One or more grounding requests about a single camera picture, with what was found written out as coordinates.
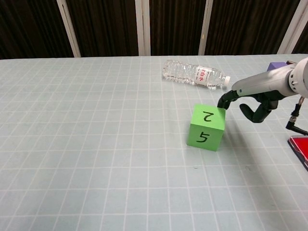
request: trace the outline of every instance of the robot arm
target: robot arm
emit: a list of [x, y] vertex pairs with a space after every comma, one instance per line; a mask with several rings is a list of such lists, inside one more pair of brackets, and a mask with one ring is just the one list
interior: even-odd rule
[[277, 108], [279, 100], [296, 94], [308, 98], [308, 58], [236, 82], [220, 98], [218, 107], [228, 109], [241, 97], [253, 97], [260, 103], [255, 112], [246, 104], [241, 104], [240, 109], [250, 121], [261, 123]]

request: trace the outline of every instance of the dark curtain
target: dark curtain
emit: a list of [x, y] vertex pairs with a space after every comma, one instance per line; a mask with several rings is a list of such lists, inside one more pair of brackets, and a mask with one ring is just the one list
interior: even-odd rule
[[0, 0], [0, 59], [73, 57], [56, 0]]
[[81, 56], [138, 55], [135, 0], [66, 0]]
[[305, 28], [300, 35], [294, 49], [293, 54], [302, 53], [307, 54], [308, 53], [308, 23], [305, 25]]
[[206, 0], [150, 0], [151, 55], [197, 55]]
[[214, 0], [205, 55], [276, 54], [299, 0]]

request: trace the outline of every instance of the white grid tablecloth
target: white grid tablecloth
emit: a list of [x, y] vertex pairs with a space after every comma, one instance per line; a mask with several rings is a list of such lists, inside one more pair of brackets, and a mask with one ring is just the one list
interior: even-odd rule
[[[193, 106], [223, 90], [161, 78], [168, 58], [235, 81], [307, 55], [0, 61], [1, 231], [304, 231], [308, 172], [284, 127], [233, 102], [217, 152], [186, 145]], [[305, 103], [297, 121], [307, 129]]]

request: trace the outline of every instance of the red object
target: red object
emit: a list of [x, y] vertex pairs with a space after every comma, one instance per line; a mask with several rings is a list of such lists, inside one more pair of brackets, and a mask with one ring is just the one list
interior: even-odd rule
[[308, 136], [291, 136], [288, 143], [308, 171]]

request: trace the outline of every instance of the number 2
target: number 2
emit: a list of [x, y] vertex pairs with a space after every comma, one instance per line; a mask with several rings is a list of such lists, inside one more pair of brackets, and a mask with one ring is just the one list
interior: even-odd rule
[[201, 132], [200, 137], [203, 138], [204, 140], [202, 140], [202, 141], [197, 141], [197, 142], [199, 142], [199, 143], [205, 142], [205, 141], [207, 140], [207, 137], [206, 137], [206, 136], [209, 136], [209, 134], [205, 134], [204, 132]]
[[211, 112], [203, 112], [203, 113], [207, 113], [207, 115], [204, 117], [204, 121], [205, 122], [211, 122], [212, 120], [207, 120], [207, 118], [212, 116], [214, 113], [211, 113]]

